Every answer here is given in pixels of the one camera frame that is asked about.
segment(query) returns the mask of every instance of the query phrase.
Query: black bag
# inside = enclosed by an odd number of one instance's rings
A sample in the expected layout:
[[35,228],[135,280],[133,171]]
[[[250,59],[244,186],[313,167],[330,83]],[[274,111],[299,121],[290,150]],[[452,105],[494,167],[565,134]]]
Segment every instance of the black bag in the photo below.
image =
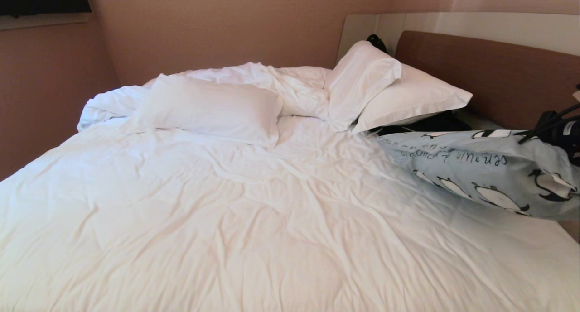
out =
[[385,46],[385,43],[383,43],[383,40],[379,38],[379,36],[372,34],[368,36],[367,42],[371,43],[373,46],[380,49],[382,52],[387,53],[387,47]]
[[415,123],[407,125],[393,125],[381,126],[374,128],[369,132],[377,132],[378,136],[384,136],[392,133],[406,133],[406,132],[451,132],[451,131],[470,131],[471,126],[458,120],[453,113],[448,110],[428,117]]

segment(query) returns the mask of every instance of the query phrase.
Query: white bedsheet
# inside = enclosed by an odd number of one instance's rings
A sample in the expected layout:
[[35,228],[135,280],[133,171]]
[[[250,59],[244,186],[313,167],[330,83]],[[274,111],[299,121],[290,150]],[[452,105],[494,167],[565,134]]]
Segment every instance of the white bedsheet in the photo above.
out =
[[275,149],[93,125],[0,183],[2,311],[574,311],[554,222],[431,187],[375,139]]

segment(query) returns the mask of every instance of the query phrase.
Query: white pillow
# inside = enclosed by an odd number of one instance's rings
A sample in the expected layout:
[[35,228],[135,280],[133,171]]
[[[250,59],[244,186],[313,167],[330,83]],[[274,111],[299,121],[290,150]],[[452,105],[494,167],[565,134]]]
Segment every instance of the white pillow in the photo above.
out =
[[417,122],[438,112],[465,107],[473,95],[403,64],[402,77],[364,108],[353,133]]
[[369,42],[357,42],[325,78],[332,129],[344,131],[380,91],[401,77],[401,63]]
[[282,98],[251,85],[232,85],[161,74],[125,132],[183,129],[273,148]]

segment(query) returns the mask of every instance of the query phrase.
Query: brown headboard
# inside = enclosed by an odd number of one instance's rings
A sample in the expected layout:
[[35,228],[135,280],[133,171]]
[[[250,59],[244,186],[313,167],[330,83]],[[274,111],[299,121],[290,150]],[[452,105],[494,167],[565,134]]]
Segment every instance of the brown headboard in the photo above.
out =
[[468,108],[505,128],[534,128],[545,110],[578,104],[571,94],[580,83],[580,56],[405,31],[396,58],[473,93]]

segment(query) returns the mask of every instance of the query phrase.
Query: white duvet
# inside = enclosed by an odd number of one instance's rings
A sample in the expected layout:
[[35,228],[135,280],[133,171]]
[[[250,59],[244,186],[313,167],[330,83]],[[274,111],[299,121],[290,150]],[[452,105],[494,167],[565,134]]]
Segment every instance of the white duvet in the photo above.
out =
[[372,136],[275,149],[93,124],[0,182],[0,311],[575,311],[578,245],[464,201]]

